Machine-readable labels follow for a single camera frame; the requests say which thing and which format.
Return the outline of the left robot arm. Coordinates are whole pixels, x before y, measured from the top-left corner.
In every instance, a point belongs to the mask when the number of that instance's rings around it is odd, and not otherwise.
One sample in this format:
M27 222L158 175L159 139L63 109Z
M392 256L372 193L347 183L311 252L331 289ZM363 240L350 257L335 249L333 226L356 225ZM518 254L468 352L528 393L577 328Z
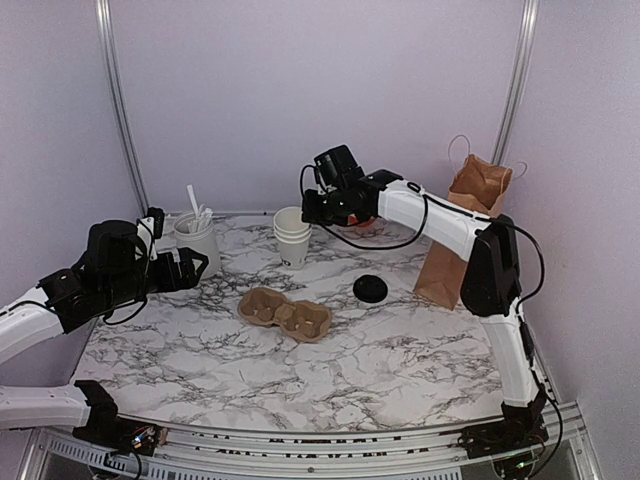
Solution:
M94 319L108 321L119 309L142 310L151 294L195 287L208 257L186 247L176 254L157 252L163 225L164 213L158 208L134 223L108 220L93 225L86 250L72 267L42 278L2 308L2 361ZM59 387L2 387L2 429L41 426L69 426L74 437L124 455L152 455L161 432L153 423L121 417L115 400L94 380Z

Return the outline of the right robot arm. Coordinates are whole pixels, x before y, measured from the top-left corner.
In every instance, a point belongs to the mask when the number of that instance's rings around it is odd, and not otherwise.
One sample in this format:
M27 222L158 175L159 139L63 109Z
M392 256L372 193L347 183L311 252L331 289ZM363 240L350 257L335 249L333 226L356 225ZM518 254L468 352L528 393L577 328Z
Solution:
M382 218L414 230L454 252L467 268L460 289L466 309L480 319L490 340L501 382L502 417L462 429L459 444L469 458L500 455L542 443L542 412L551 399L536 373L535 344L522 311L516 236L521 228L505 215L489 217L431 196L418 184L387 170L358 179L330 179L302 188L303 221L329 231L351 216Z

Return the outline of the white paper cup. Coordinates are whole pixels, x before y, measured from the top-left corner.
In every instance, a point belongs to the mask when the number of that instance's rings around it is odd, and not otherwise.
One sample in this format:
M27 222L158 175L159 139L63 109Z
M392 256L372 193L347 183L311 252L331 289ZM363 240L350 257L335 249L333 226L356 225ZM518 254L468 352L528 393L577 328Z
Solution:
M298 236L311 229L311 225L302 220L300 206L288 206L274 214L273 226L276 232L289 236Z

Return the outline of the black plastic cup lid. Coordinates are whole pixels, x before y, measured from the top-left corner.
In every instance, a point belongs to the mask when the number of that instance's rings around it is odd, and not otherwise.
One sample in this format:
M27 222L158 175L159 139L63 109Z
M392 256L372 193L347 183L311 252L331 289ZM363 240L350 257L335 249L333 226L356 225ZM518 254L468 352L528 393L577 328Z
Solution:
M381 277L365 274L354 281L352 291L358 300L374 304L387 297L388 286Z

